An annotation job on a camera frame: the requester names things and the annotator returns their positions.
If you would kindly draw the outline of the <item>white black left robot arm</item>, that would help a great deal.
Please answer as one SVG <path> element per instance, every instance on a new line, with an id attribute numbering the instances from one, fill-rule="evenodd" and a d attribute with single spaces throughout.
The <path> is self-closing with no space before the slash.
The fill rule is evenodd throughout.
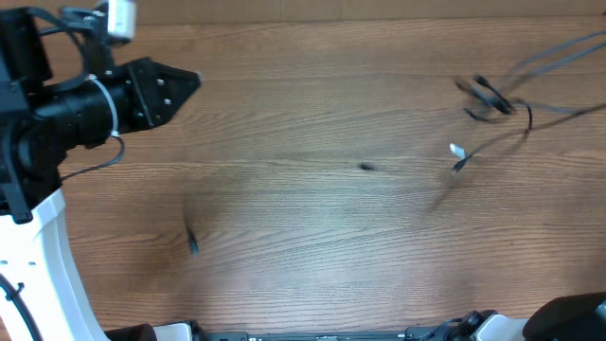
<path id="1" fill-rule="evenodd" d="M 13 340 L 203 338 L 193 320 L 103 330 L 68 240 L 59 170 L 68 152 L 170 122 L 201 84 L 148 58 L 115 63 L 136 10 L 102 1 L 1 13 L 1 319 Z"/>

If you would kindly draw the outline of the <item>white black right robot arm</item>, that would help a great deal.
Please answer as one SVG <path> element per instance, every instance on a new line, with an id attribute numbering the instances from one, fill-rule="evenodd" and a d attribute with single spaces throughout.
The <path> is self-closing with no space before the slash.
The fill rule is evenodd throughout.
<path id="1" fill-rule="evenodd" d="M 605 341 L 605 293 L 561 296 L 530 318 L 488 317 L 472 341 Z"/>

